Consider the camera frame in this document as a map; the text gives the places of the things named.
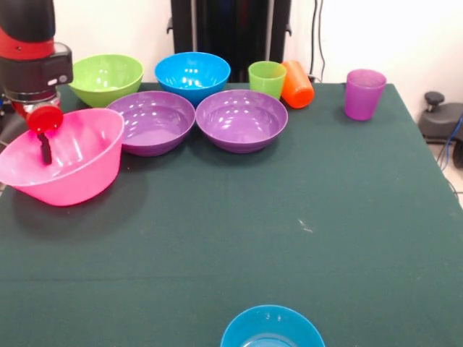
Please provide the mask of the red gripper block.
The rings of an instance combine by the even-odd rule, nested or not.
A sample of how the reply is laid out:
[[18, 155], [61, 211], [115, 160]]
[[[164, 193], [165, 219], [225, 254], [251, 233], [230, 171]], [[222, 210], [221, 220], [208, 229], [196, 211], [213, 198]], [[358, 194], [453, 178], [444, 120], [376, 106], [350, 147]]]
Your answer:
[[51, 146], [44, 132], [58, 129], [64, 120], [59, 103], [19, 103], [12, 101], [15, 111], [25, 120], [29, 130], [37, 134], [41, 142], [41, 155], [45, 165], [51, 165]]

